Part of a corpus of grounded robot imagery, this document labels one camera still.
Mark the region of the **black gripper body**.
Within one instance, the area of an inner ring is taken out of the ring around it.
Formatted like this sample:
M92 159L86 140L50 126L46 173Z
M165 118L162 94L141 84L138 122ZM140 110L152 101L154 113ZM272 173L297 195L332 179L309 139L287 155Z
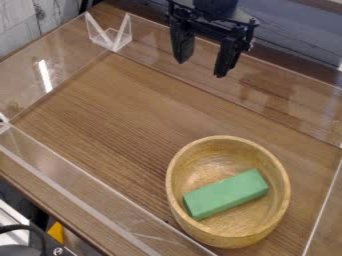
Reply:
M231 37L251 43L259 21L239 8L239 0L166 0L170 41L192 40L196 34L213 40Z

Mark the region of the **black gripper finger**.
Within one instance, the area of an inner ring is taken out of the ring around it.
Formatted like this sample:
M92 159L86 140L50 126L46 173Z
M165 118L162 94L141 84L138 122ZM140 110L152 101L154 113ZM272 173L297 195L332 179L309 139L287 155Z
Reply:
M169 18L169 35L173 57L183 64L193 54L195 34L191 25L175 17Z
M240 48L235 38L225 37L220 42L220 49L217 52L213 75L223 78L228 71L235 67L240 54Z

